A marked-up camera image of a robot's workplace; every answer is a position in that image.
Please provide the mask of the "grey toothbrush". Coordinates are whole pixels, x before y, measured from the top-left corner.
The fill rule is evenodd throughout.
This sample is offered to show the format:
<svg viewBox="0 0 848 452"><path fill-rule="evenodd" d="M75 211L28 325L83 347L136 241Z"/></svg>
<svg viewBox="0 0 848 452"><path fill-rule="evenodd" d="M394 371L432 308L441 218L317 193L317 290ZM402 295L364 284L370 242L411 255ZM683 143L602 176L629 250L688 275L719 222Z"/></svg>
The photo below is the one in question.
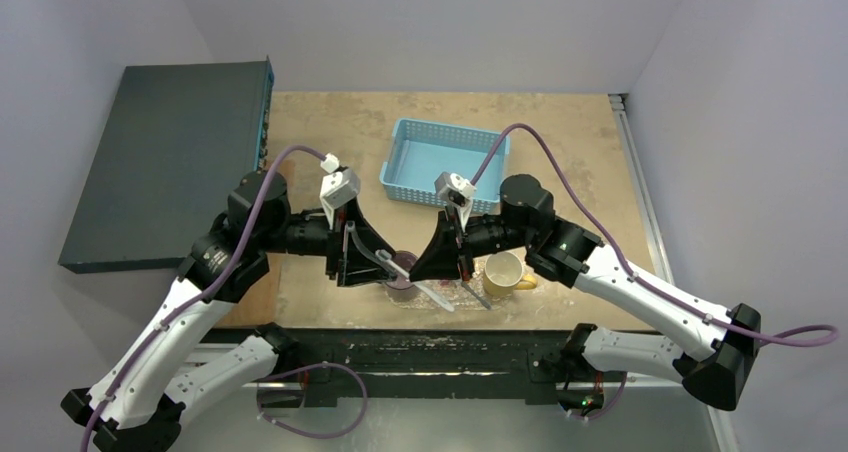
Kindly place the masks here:
<svg viewBox="0 0 848 452"><path fill-rule="evenodd" d="M486 310L491 310L491 303L480 293L478 293L469 283L465 281L459 281L458 284L468 292L473 298L475 298Z"/></svg>

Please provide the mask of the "clear textured oval tray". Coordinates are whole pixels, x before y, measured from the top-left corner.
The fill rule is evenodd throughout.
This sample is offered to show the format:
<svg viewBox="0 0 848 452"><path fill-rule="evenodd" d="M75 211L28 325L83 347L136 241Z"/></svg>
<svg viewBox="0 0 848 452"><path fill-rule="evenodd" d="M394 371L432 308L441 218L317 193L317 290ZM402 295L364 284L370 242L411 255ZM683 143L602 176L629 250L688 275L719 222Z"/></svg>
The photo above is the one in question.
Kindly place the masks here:
<svg viewBox="0 0 848 452"><path fill-rule="evenodd" d="M461 286L456 282L455 285L450 287L440 287L438 285L433 284L431 281L425 282L427 286L435 290L436 292L443 295L449 302L453 304L455 307L455 312L459 311L489 311L486 310L475 298L473 298L468 292L461 288ZM492 305L491 310L497 310L506 307L508 304L513 302L514 296L509 295L502 298L497 298L488 295L482 288L482 282L480 280L474 279L469 283L478 293L483 295ZM408 310L435 310L442 311L445 310L440 307L438 304L433 302L423 291L419 289L418 296L409 301L409 302L395 302L391 300L390 302L402 309Z"/></svg>

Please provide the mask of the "purple translucent mug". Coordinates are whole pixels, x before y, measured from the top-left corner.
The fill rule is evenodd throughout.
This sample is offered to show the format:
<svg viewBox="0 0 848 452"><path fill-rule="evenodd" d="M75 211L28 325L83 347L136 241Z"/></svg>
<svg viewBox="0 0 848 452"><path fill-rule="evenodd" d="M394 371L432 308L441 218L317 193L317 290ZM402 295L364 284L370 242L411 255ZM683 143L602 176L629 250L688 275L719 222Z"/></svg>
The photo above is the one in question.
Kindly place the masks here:
<svg viewBox="0 0 848 452"><path fill-rule="evenodd" d="M410 271L416 261L417 257L413 253L402 250L398 250L393 258L393 262L406 272ZM419 294L419 289L401 274L397 274L393 281L385 283L384 288L388 297L395 302L409 302Z"/></svg>

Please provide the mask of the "yellow mug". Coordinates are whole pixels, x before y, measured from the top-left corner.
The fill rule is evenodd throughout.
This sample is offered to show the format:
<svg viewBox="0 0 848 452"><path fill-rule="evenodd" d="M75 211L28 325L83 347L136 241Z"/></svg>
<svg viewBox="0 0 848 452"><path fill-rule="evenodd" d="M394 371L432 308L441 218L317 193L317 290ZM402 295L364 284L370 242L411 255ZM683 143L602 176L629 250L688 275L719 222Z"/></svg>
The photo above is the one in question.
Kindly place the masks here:
<svg viewBox="0 0 848 452"><path fill-rule="evenodd" d="M488 295L502 298L515 291L535 289L538 281L524 271L524 264L517 255L504 251L486 259L482 270L482 287Z"/></svg>

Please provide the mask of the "light blue perforated basket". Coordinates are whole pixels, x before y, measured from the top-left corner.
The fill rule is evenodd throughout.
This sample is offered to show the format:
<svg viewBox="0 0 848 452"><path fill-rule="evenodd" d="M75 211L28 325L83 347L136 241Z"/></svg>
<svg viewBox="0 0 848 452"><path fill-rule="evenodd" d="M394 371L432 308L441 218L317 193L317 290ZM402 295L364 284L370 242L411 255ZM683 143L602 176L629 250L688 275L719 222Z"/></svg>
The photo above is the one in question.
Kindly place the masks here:
<svg viewBox="0 0 848 452"><path fill-rule="evenodd" d="M401 118L379 181L391 200L442 208L434 185L438 176L473 178L498 137L488 130Z"/></svg>

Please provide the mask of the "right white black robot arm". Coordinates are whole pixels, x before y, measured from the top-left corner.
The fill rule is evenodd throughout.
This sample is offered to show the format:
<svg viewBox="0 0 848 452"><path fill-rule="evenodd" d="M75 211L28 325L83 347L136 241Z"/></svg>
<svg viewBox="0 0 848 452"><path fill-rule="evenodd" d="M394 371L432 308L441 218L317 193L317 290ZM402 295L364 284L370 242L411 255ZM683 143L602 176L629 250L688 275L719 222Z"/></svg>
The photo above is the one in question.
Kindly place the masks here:
<svg viewBox="0 0 848 452"><path fill-rule="evenodd" d="M657 332L579 325L561 353L569 376L636 372L677 382L713 408L738 407L760 349L752 336L761 329L756 309L699 299L620 259L611 240L557 216L553 194L531 175L503 180L495 215L471 214L475 188L455 173L442 173L435 191L446 207L411 281L468 279L475 258L522 247L538 276L610 302Z"/></svg>

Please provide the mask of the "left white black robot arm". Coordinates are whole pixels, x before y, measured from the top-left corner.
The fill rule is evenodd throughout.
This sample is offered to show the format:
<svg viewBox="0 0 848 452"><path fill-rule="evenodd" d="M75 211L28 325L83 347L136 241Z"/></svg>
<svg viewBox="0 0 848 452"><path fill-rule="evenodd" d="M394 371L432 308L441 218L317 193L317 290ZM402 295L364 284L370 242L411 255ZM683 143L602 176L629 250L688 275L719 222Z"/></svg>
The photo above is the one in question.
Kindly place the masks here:
<svg viewBox="0 0 848 452"><path fill-rule="evenodd" d="M305 380L300 343L280 326L256 328L223 356L190 372L181 367L215 324L270 270L273 253L317 256L338 286L390 281L392 247L365 220L360 181L349 168L322 179L318 210L293 212L284 177L244 176L226 209L197 239L140 336L94 385L69 391L64 412L84 429L82 450L165 451L199 413L259 380Z"/></svg>

